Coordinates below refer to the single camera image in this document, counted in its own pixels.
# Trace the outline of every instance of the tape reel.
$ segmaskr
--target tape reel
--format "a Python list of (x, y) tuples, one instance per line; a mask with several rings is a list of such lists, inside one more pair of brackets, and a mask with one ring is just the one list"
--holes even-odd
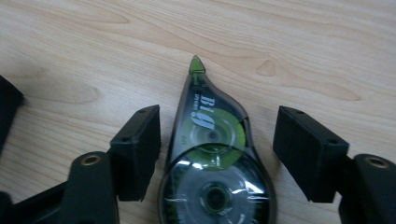
[(214, 108), (210, 116), (216, 123), (213, 130), (196, 125), (191, 119), (185, 120), (181, 130), (182, 138), (187, 139), (184, 148), (199, 149), (189, 155), (192, 161), (210, 164), (213, 169), (222, 169), (239, 158), (239, 153), (230, 150), (231, 148), (245, 149), (245, 130), (240, 120), (225, 110)]
[(232, 148), (239, 160), (214, 170), (190, 160), (197, 150), (177, 160), (163, 181), (162, 223), (265, 223), (268, 192), (254, 160)]

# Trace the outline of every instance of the table surface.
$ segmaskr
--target table surface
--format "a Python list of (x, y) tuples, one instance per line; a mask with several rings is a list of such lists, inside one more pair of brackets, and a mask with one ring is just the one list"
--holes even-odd
[(71, 161), (106, 151), (132, 114), (161, 106), (162, 153), (142, 203), (121, 223), (159, 223), (157, 196), (191, 57), (247, 111), (276, 187), (278, 223), (339, 223), (336, 203), (306, 200), (272, 150), (280, 105), (346, 139), (348, 156), (396, 162), (396, 2), (0, 2), (0, 74), (26, 101), (0, 160), (19, 202), (67, 179)]

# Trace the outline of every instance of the black bracket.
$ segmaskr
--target black bracket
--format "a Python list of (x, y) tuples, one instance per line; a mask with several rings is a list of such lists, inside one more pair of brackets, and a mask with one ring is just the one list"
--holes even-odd
[(0, 153), (6, 142), (12, 120), (22, 101), (22, 93), (5, 78), (0, 76)]
[(136, 112), (111, 141), (110, 150), (84, 154), (67, 182), (12, 205), (0, 193), (0, 223), (119, 223), (116, 196), (143, 200), (161, 147), (160, 107)]
[(352, 160), (348, 146), (303, 111), (279, 108), (274, 152), (308, 201), (332, 203), (338, 191), (344, 224), (395, 223), (396, 165), (369, 154)]

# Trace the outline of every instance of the black plastic part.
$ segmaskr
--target black plastic part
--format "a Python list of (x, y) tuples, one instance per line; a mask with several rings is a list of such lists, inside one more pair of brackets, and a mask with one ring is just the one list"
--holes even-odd
[(119, 223), (111, 164), (105, 152), (75, 159), (62, 199), (59, 224)]
[(160, 107), (137, 111), (110, 142), (120, 201), (142, 201), (155, 170), (161, 148)]
[(274, 152), (308, 201), (332, 203), (348, 142), (302, 111), (281, 106)]
[(351, 190), (339, 207), (344, 224), (391, 224), (396, 221), (396, 165), (369, 154), (356, 156), (350, 166)]
[(0, 192), (0, 221), (4, 219), (4, 216), (9, 212), (11, 206), (12, 201), (11, 197), (9, 197), (9, 194)]
[(61, 199), (65, 183), (47, 189), (25, 201), (16, 203), (4, 212), (0, 223), (9, 224), (48, 224), (56, 223), (59, 218)]
[(22, 93), (0, 76), (0, 153), (6, 142), (12, 120), (22, 101)]

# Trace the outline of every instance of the green tip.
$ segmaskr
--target green tip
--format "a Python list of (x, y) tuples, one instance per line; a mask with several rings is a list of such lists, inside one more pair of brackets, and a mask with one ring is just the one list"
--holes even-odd
[(194, 55), (192, 57), (191, 63), (190, 63), (190, 69), (189, 73), (204, 73), (205, 72), (205, 67), (201, 62), (201, 59), (199, 59), (198, 56)]

